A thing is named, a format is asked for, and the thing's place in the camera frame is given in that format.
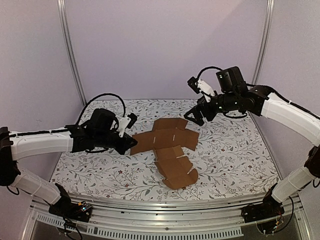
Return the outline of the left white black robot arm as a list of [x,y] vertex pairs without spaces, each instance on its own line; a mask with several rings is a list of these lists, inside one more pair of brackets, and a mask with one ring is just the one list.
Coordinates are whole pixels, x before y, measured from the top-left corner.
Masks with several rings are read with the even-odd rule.
[[90,119],[82,124],[62,128],[10,132],[0,129],[0,185],[14,187],[31,196],[43,199],[63,216],[74,213],[74,205],[66,190],[57,183],[50,183],[34,173],[18,168],[18,161],[27,157],[50,153],[94,153],[114,149],[120,155],[137,145],[137,141],[125,131],[137,121],[130,113],[122,118],[103,108],[93,111]]

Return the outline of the brown cardboard box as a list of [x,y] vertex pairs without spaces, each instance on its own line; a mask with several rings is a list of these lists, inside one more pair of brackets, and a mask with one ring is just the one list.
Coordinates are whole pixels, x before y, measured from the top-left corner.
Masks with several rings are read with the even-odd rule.
[[155,166],[163,176],[162,182],[172,190],[178,190],[198,181],[198,171],[193,167],[183,148],[195,151],[199,133],[187,129],[188,121],[176,118],[159,118],[152,130],[132,137],[137,145],[130,150],[131,155],[153,151]]

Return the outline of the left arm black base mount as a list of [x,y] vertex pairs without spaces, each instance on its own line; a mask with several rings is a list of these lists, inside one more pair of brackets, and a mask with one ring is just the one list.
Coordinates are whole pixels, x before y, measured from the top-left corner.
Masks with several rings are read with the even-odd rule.
[[93,206],[85,201],[72,203],[66,190],[57,183],[55,185],[59,190],[60,199],[55,204],[50,205],[48,212],[66,219],[88,223],[92,215]]

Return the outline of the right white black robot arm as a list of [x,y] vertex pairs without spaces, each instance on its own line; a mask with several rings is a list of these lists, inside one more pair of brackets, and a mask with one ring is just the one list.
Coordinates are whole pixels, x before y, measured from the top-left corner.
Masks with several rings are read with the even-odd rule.
[[293,103],[267,85],[248,84],[237,66],[217,68],[221,93],[201,79],[203,68],[187,84],[196,93],[202,94],[196,106],[184,114],[184,118],[199,126],[211,122],[217,114],[227,116],[231,111],[246,115],[252,113],[265,117],[293,130],[312,145],[304,166],[292,171],[286,178],[275,184],[263,198],[258,213],[269,218],[278,210],[278,205],[292,194],[302,190],[320,176],[320,118],[309,110]]

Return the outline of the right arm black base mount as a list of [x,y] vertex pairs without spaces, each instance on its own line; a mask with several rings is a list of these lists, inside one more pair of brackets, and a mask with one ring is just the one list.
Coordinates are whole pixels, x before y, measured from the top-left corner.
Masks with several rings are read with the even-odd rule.
[[249,204],[241,209],[241,216],[245,223],[280,216],[284,213],[285,210],[282,203],[273,199],[271,189],[264,196],[262,203]]

